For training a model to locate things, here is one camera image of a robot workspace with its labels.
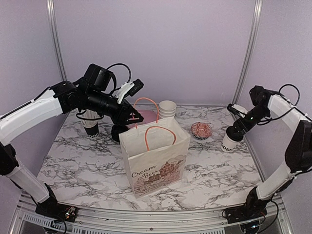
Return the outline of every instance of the black wheel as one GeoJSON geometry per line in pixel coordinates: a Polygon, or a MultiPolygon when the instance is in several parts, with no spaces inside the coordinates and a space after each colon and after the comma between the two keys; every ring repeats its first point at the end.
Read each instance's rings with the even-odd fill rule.
{"type": "Polygon", "coordinates": [[[127,132],[129,128],[125,125],[115,124],[112,126],[112,139],[114,141],[120,142],[119,133],[127,132]]]}

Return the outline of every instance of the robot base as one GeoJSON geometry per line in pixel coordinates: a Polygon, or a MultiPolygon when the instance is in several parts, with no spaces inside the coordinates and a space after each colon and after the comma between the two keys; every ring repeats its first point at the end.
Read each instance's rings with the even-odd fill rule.
{"type": "Polygon", "coordinates": [[[227,208],[224,210],[224,218],[226,218],[228,223],[231,224],[231,223],[237,223],[237,222],[247,221],[247,220],[254,219],[254,218],[263,217],[263,214],[264,215],[268,214],[267,210],[264,209],[262,211],[263,214],[254,213],[251,216],[246,217],[244,215],[245,209],[246,209],[245,205],[227,208]]]}
{"type": "Polygon", "coordinates": [[[59,221],[75,222],[78,209],[75,206],[59,204],[52,189],[45,184],[50,197],[43,203],[38,203],[36,213],[47,217],[58,219],[59,221]]]}

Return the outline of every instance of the white marble surface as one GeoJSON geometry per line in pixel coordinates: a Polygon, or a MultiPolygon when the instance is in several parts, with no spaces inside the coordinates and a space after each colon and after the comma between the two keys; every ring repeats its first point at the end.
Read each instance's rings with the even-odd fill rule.
{"type": "Polygon", "coordinates": [[[221,107],[179,106],[176,120],[187,131],[194,122],[207,122],[214,133],[204,141],[191,137],[183,179],[158,192],[134,197],[120,145],[110,137],[109,118],[99,122],[100,135],[90,140],[74,113],[59,132],[38,178],[51,185],[59,201],[98,208],[180,211],[245,202],[260,176],[245,143],[230,153],[220,148],[227,126],[233,123],[230,113],[221,107]]]}

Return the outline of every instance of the red patterned bowl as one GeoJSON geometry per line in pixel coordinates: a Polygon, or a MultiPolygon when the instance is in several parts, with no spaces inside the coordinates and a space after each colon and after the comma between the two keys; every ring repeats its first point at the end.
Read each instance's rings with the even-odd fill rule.
{"type": "Polygon", "coordinates": [[[213,134],[213,129],[208,123],[196,122],[192,124],[191,131],[198,140],[205,140],[213,134]]]}

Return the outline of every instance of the black cable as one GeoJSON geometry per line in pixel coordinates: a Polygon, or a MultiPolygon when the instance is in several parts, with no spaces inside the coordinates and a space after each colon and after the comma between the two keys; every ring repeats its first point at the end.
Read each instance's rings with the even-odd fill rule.
{"type": "Polygon", "coordinates": [[[295,176],[298,176],[298,175],[301,175],[301,174],[305,174],[305,173],[309,173],[309,172],[312,172],[312,169],[309,169],[309,170],[307,170],[305,172],[299,172],[295,176]]]}
{"type": "Polygon", "coordinates": [[[252,226],[251,228],[245,229],[245,232],[248,232],[250,230],[255,230],[258,227],[260,229],[260,227],[263,225],[263,223],[265,222],[267,218],[265,217],[265,214],[263,212],[260,212],[259,214],[263,216],[263,221],[260,223],[260,218],[259,218],[259,224],[252,226]]]}
{"type": "Polygon", "coordinates": [[[272,223],[270,223],[266,228],[262,229],[261,231],[258,232],[259,233],[262,233],[264,232],[265,230],[267,230],[270,226],[272,226],[274,224],[274,222],[277,220],[277,217],[278,217],[278,212],[279,212],[279,209],[278,209],[278,204],[275,202],[275,201],[271,201],[272,203],[275,204],[276,208],[277,208],[277,212],[276,212],[276,216],[275,218],[273,219],[272,223]]]}
{"type": "Polygon", "coordinates": [[[61,217],[59,217],[58,215],[55,215],[55,217],[57,217],[59,220],[61,220],[62,222],[63,222],[63,224],[64,224],[64,232],[63,232],[63,234],[66,234],[67,233],[67,225],[66,225],[66,223],[65,223],[65,220],[64,219],[62,219],[61,217]]]}
{"type": "Polygon", "coordinates": [[[81,113],[77,113],[76,114],[76,117],[78,118],[78,119],[81,119],[81,120],[88,120],[88,121],[95,121],[95,120],[100,120],[100,119],[103,119],[104,118],[104,116],[100,116],[100,117],[98,117],[98,118],[83,118],[83,117],[80,117],[81,115],[83,115],[84,113],[86,113],[87,112],[87,110],[84,110],[83,112],[81,112],[81,113]]]}
{"type": "Polygon", "coordinates": [[[222,214],[221,214],[221,215],[222,215],[222,217],[226,218],[226,217],[223,215],[223,214],[224,214],[224,212],[225,212],[225,210],[224,210],[224,211],[222,211],[222,214]]]}
{"type": "MultiPolygon", "coordinates": [[[[282,97],[285,97],[285,95],[283,95],[283,94],[281,93],[281,90],[282,90],[284,87],[286,87],[286,86],[291,86],[291,87],[295,88],[295,90],[298,92],[298,98],[297,98],[297,101],[296,101],[296,103],[295,103],[295,105],[294,105],[294,106],[296,106],[296,105],[299,103],[299,101],[300,101],[300,91],[299,91],[299,89],[298,89],[295,85],[293,85],[293,84],[284,84],[284,85],[283,85],[282,87],[280,87],[280,89],[278,90],[279,94],[280,94],[282,97]]],[[[262,126],[262,125],[266,125],[266,124],[270,123],[271,121],[275,121],[275,120],[281,119],[282,117],[284,117],[285,115],[287,115],[290,111],[292,111],[294,108],[295,108],[295,107],[292,107],[292,108],[289,109],[286,113],[284,113],[284,114],[282,114],[281,116],[276,117],[276,118],[270,118],[270,119],[260,120],[260,121],[254,121],[254,120],[249,120],[249,119],[245,119],[245,120],[246,120],[247,122],[257,122],[257,125],[262,126]]]]}
{"type": "MultiPolygon", "coordinates": [[[[30,196],[30,197],[31,197],[32,201],[35,203],[36,206],[40,206],[40,204],[38,204],[38,203],[34,200],[34,198],[33,198],[32,196],[30,196]]],[[[59,217],[58,215],[54,215],[54,217],[56,217],[57,219],[59,219],[60,221],[63,222],[64,228],[65,228],[63,234],[66,234],[66,233],[67,233],[67,225],[66,225],[66,223],[65,223],[65,220],[62,219],[61,217],[59,217]]]]}
{"type": "Polygon", "coordinates": [[[299,89],[298,89],[295,85],[293,85],[293,84],[284,84],[282,87],[279,88],[278,92],[281,93],[281,90],[282,90],[284,87],[286,87],[286,86],[291,86],[291,87],[295,88],[295,90],[297,90],[297,92],[298,92],[298,99],[297,99],[297,102],[296,102],[296,104],[295,104],[295,106],[296,106],[296,105],[299,103],[299,100],[300,100],[300,91],[299,91],[299,89]]]}
{"type": "MultiPolygon", "coordinates": [[[[128,81],[127,82],[130,82],[130,80],[131,80],[131,70],[130,70],[130,68],[126,65],[126,64],[124,64],[124,63],[115,63],[115,64],[113,64],[113,65],[110,65],[108,68],[106,68],[107,70],[108,69],[110,69],[110,68],[112,68],[112,67],[115,67],[115,66],[124,66],[124,67],[126,67],[127,69],[128,69],[128,72],[129,72],[129,78],[128,78],[128,81]]],[[[115,92],[116,90],[119,90],[121,87],[119,87],[119,88],[114,88],[111,92],[110,92],[110,95],[111,94],[113,94],[113,92],[115,92]]]]}
{"type": "MultiPolygon", "coordinates": [[[[50,87],[46,87],[37,97],[34,98],[34,101],[36,101],[39,97],[42,96],[42,94],[44,94],[44,93],[45,93],[47,90],[49,90],[49,89],[50,89],[50,87]]],[[[19,106],[18,108],[15,108],[14,110],[12,110],[12,111],[6,113],[5,115],[1,116],[1,117],[0,117],[0,120],[1,120],[1,119],[4,119],[5,117],[9,116],[10,114],[12,114],[12,113],[14,113],[14,112],[20,110],[21,108],[23,108],[23,107],[25,107],[25,106],[27,106],[27,105],[29,105],[29,104],[31,104],[31,103],[32,103],[32,102],[29,101],[29,102],[23,104],[22,106],[19,106]]]]}
{"type": "MultiPolygon", "coordinates": [[[[295,88],[295,90],[298,92],[298,98],[297,98],[297,101],[296,101],[296,103],[295,103],[295,105],[294,105],[294,106],[296,106],[296,105],[299,103],[299,101],[300,101],[300,91],[299,91],[299,89],[298,89],[295,85],[293,85],[293,84],[284,84],[282,87],[279,88],[278,92],[280,93],[281,96],[285,97],[285,95],[283,95],[283,94],[281,93],[281,91],[282,91],[282,89],[283,89],[284,87],[287,87],[287,86],[291,86],[291,87],[295,88]]],[[[281,115],[281,116],[279,116],[279,117],[270,118],[270,119],[268,119],[268,120],[260,121],[259,123],[261,123],[261,122],[264,122],[264,123],[263,123],[263,124],[257,123],[257,125],[262,126],[262,125],[266,125],[266,124],[270,123],[271,121],[279,120],[279,119],[281,119],[282,117],[284,117],[285,115],[287,115],[287,114],[288,114],[290,111],[292,111],[293,109],[294,109],[294,107],[292,107],[290,110],[288,110],[286,113],[284,113],[283,115],[281,115]]]]}

